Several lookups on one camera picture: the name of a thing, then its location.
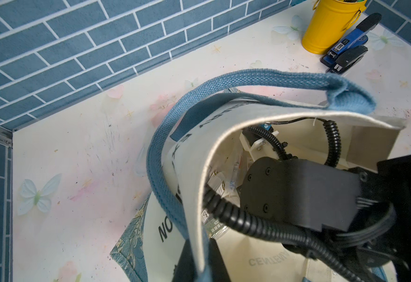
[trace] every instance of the blue fabric handle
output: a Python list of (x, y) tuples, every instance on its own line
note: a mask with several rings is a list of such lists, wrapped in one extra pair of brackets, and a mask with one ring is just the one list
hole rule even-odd
[[(204, 82), (196, 89), (186, 93), (172, 107), (155, 131), (148, 148), (146, 162), (148, 179), (155, 197), (185, 239), (188, 239), (188, 230), (183, 207), (171, 193), (163, 177), (161, 162), (163, 145), (169, 132), (185, 111), (214, 93), (244, 85), (326, 90), (329, 104), (325, 108), (327, 110), (344, 110), (368, 114), (376, 106), (374, 99), (367, 91), (336, 74), (288, 73), (268, 69), (242, 70), (224, 74)], [(268, 97), (255, 96), (257, 96), (257, 100), (263, 103), (293, 106)]]

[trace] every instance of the yellow metal bucket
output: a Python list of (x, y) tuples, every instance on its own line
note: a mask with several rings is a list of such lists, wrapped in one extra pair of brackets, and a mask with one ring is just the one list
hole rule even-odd
[(338, 0), (317, 0), (309, 27), (304, 34), (304, 49), (314, 54), (325, 54), (359, 19), (365, 3)]

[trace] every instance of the tabletop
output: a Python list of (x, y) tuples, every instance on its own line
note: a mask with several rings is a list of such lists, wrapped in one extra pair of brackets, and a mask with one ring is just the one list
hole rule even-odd
[[(304, 50), (300, 41), (313, 3), (261, 20), (15, 132), (14, 281), (127, 281), (109, 253), (150, 192), (145, 157), (155, 128), (180, 97), (221, 74), (249, 68), (325, 72), (320, 55)], [(379, 25), (366, 46), (368, 53), (344, 76), (377, 99), (375, 114), (407, 120), (390, 157), (411, 154), (411, 46)], [(310, 104), (326, 100), (324, 92), (313, 90), (240, 89)]]

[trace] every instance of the screw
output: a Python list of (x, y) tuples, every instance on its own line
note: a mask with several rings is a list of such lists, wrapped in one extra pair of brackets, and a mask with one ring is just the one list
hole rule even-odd
[(359, 179), (362, 182), (367, 182), (368, 174), (367, 172), (359, 172)]

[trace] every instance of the blue stapler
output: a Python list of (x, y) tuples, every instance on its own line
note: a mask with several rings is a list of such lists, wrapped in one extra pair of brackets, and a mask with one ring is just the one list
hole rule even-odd
[(339, 40), (320, 61), (329, 67), (327, 72), (343, 74), (368, 51), (364, 44), (367, 42), (367, 32), (375, 28), (381, 21), (381, 14), (373, 13), (361, 21), (347, 36)]

